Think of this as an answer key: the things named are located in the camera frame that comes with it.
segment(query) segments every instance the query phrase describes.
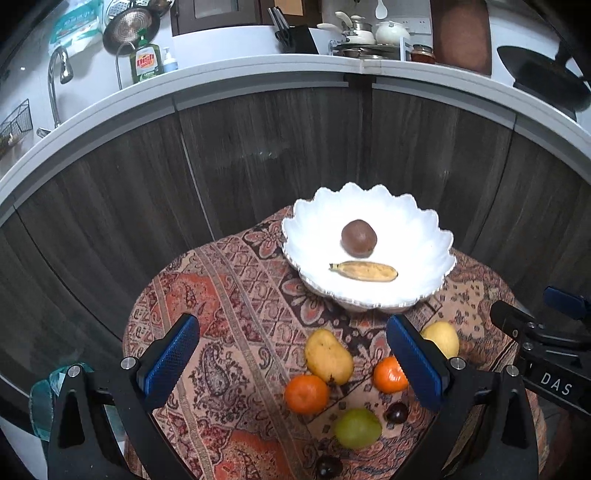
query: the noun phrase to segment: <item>overripe banana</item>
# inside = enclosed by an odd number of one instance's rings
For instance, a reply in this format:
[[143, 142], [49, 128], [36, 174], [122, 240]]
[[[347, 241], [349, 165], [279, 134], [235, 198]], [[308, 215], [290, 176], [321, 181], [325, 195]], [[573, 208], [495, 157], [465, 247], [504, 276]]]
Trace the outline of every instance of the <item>overripe banana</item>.
[[356, 260], [338, 264], [331, 263], [330, 269], [347, 278], [362, 281], [387, 282], [398, 276], [398, 272], [389, 265]]

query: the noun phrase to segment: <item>frying pan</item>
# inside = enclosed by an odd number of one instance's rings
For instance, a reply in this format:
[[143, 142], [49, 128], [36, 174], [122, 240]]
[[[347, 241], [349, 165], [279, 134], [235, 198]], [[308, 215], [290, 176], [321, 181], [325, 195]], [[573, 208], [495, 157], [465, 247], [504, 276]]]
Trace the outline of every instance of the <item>frying pan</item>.
[[[124, 42], [131, 42], [137, 47], [139, 41], [138, 32], [145, 28], [145, 39], [152, 41], [160, 28], [160, 16], [146, 7], [136, 7], [135, 0], [129, 4], [129, 8], [121, 12], [105, 28], [103, 33], [103, 45], [105, 50], [115, 54]], [[122, 55], [129, 55], [131, 46], [121, 48]]]
[[516, 83], [537, 92], [550, 104], [575, 112], [591, 105], [591, 91], [584, 79], [566, 68], [571, 55], [563, 42], [555, 59], [513, 46], [499, 47], [497, 52]]

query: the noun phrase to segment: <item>glass jar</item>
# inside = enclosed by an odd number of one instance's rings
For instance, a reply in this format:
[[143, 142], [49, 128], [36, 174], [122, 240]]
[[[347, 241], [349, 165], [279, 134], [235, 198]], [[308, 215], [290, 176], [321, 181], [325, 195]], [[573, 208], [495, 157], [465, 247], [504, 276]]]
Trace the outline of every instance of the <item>glass jar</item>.
[[413, 45], [410, 59], [411, 61], [419, 61], [421, 63], [435, 63], [433, 48], [427, 45]]

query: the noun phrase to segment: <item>countertop edge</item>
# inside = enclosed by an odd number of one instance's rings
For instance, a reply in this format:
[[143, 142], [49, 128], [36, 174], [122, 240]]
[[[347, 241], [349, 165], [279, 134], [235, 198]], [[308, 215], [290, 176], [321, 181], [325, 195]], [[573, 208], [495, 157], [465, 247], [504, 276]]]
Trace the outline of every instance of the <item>countertop edge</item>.
[[177, 70], [113, 93], [79, 112], [23, 155], [0, 179], [0, 205], [45, 160], [91, 129], [148, 102], [207, 83], [281, 72], [359, 73], [432, 83], [483, 98], [525, 115], [566, 140], [589, 159], [591, 135], [563, 113], [541, 100], [488, 77], [441, 65], [396, 60], [357, 60], [319, 55], [242, 57]]

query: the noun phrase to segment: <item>yellow pear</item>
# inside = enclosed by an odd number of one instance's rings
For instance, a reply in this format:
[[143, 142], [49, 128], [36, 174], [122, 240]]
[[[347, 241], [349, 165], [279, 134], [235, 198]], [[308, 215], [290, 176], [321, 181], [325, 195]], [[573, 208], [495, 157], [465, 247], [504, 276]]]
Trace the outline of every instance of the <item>yellow pear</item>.
[[424, 328], [421, 336], [431, 340], [449, 360], [460, 351], [460, 339], [456, 329], [447, 322], [435, 322]]
[[326, 329], [310, 335], [304, 355], [310, 372], [328, 384], [343, 385], [353, 375], [353, 357]]

